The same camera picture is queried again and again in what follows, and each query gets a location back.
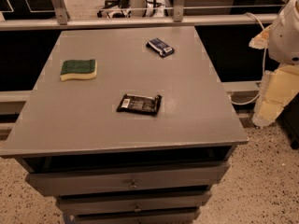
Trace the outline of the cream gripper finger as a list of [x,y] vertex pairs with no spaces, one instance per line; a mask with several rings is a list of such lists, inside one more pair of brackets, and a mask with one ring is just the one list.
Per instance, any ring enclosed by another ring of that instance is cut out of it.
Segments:
[[254,106],[253,124],[267,127],[274,123],[298,93],[299,65],[281,64],[274,72],[266,71]]
[[250,42],[249,46],[253,49],[267,49],[268,48],[268,39],[271,26],[264,28],[259,34],[254,36]]

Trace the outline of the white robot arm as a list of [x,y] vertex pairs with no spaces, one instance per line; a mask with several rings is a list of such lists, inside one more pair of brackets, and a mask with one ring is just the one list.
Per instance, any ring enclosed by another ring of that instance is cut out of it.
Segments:
[[274,123],[299,93],[299,0],[290,0],[271,25],[252,38],[249,46],[268,49],[279,63],[274,71],[264,71],[252,121],[266,127]]

